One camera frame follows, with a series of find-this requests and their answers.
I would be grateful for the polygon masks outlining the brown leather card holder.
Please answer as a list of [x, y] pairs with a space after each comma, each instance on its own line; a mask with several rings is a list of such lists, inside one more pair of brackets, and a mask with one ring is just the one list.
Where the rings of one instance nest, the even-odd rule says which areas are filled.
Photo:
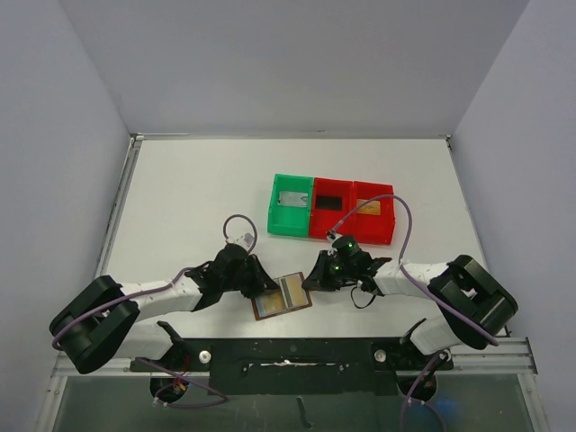
[[302, 288], [303, 273], [293, 273], [274, 279], [277, 287], [252, 299], [255, 320], [265, 320], [312, 306], [310, 293]]

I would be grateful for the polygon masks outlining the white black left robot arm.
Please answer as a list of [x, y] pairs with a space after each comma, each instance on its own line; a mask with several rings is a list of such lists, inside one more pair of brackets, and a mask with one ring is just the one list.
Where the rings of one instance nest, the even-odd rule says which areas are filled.
[[115, 357], [139, 321], [201, 311], [228, 292], [254, 299], [278, 288], [258, 257], [235, 244], [168, 281], [119, 283], [101, 275], [49, 324], [52, 347], [66, 353], [79, 373], [90, 374]]

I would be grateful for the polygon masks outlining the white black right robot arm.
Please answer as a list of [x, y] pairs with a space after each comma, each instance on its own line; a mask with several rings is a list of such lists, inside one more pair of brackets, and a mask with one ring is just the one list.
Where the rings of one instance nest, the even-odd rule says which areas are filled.
[[351, 236], [335, 238], [319, 252], [302, 288], [334, 292], [358, 288], [374, 297], [427, 298], [441, 315], [417, 320], [403, 336], [424, 356], [457, 345], [483, 350], [518, 312], [514, 297], [471, 256], [447, 263], [405, 264], [373, 257]]

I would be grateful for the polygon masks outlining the gold VIP card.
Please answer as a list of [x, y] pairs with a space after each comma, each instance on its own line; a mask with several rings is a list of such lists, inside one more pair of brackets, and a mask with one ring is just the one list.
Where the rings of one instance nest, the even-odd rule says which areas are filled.
[[382, 206], [379, 200], [369, 201], [364, 199], [357, 199], [356, 206], [358, 214], [366, 214], [373, 216], [380, 216], [382, 214]]

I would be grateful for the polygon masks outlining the black card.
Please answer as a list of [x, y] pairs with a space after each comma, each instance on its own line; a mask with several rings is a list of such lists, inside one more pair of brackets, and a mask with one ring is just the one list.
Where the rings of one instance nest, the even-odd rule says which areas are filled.
[[341, 212], [343, 210], [343, 198], [341, 196], [317, 194], [315, 201], [315, 209]]

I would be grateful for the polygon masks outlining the red plastic bin right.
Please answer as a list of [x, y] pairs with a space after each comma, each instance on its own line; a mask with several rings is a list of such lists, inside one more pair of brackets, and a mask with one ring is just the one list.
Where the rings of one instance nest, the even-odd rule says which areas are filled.
[[[377, 195], [394, 194], [393, 186], [390, 184], [375, 184], [367, 182], [354, 182], [354, 200], [369, 200]], [[389, 246], [392, 243], [395, 230], [394, 200], [390, 197], [379, 199], [382, 206], [380, 216], [358, 214], [352, 216], [353, 235], [358, 242]]]

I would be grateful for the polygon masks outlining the red plastic bin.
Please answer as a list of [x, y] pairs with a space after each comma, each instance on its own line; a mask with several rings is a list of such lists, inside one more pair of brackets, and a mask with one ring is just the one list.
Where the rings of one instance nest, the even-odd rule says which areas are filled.
[[[393, 186], [390, 184], [375, 184], [367, 182], [354, 182], [354, 200], [369, 200], [377, 195], [394, 194]], [[352, 216], [353, 235], [358, 242], [389, 246], [392, 243], [395, 230], [394, 200], [390, 197], [379, 199], [382, 206], [380, 216], [358, 214]]]
[[[341, 196], [342, 211], [316, 210], [316, 195]], [[324, 239], [326, 232], [333, 227], [352, 209], [353, 183], [351, 181], [315, 177], [312, 191], [309, 237]]]

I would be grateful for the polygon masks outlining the red plastic bin middle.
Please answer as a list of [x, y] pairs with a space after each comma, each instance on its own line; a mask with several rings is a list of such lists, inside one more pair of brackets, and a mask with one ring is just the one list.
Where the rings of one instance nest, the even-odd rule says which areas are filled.
[[[316, 210], [316, 195], [341, 196], [342, 211]], [[324, 239], [326, 232], [333, 227], [352, 209], [353, 183], [351, 181], [315, 177], [312, 191], [309, 237]]]

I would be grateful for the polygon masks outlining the green plastic bin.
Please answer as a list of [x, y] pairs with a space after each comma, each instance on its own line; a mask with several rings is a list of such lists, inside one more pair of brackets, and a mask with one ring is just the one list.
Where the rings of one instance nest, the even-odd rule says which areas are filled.
[[[311, 217], [311, 200], [314, 178], [309, 176], [276, 174], [270, 197], [267, 218], [267, 232], [281, 236], [307, 238]], [[280, 206], [278, 195], [281, 191], [294, 191], [309, 194], [307, 208]]]

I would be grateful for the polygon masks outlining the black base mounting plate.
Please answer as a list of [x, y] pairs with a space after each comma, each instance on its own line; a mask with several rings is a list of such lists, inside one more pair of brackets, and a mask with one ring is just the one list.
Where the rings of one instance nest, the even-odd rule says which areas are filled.
[[134, 372], [152, 372], [152, 395], [178, 401], [193, 385], [219, 397], [335, 395], [406, 392], [427, 363], [417, 384], [431, 397], [435, 372], [449, 370], [449, 355], [421, 354], [406, 337], [353, 338], [183, 338], [159, 322], [169, 349], [158, 360], [131, 363]]

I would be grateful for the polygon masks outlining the aluminium left frame rail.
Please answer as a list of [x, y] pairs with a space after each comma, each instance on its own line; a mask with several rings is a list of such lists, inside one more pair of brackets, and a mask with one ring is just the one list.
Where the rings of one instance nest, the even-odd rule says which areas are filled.
[[127, 153], [121, 170], [121, 177], [114, 196], [109, 219], [107, 221], [103, 244], [96, 262], [94, 278], [104, 275], [107, 270], [116, 234], [122, 219], [123, 208], [131, 187], [131, 180], [138, 163], [142, 141], [142, 135], [136, 133], [130, 135]]

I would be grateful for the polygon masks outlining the aluminium frame rail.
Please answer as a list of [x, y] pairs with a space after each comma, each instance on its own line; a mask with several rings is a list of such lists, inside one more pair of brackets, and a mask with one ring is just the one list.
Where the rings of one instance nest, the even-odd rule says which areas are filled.
[[[189, 342], [190, 374], [205, 376], [225, 367], [241, 374], [254, 367], [304, 368], [353, 365], [373, 369], [391, 366], [400, 375], [424, 368], [430, 357], [408, 352], [391, 338], [214, 338]], [[442, 354], [441, 374], [535, 374], [530, 343], [525, 337], [504, 337], [498, 346], [474, 350], [453, 346]]]
[[121, 170], [121, 177], [114, 196], [109, 219], [107, 221], [103, 244], [96, 262], [94, 278], [104, 275], [107, 270], [116, 234], [122, 219], [123, 208], [131, 187], [131, 180], [138, 163], [142, 141], [142, 135], [136, 133], [130, 135], [127, 153]]

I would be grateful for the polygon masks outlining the aluminium front frame rail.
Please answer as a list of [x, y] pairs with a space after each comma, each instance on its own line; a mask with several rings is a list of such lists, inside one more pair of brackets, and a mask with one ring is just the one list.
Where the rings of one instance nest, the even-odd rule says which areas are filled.
[[[304, 368], [353, 365], [373, 369], [391, 366], [400, 375], [424, 368], [430, 357], [408, 352], [391, 338], [214, 338], [189, 342], [190, 374], [205, 376], [225, 367], [241, 374], [254, 367]], [[530, 343], [525, 337], [504, 337], [498, 346], [474, 350], [453, 346], [442, 354], [441, 374], [535, 374]]]

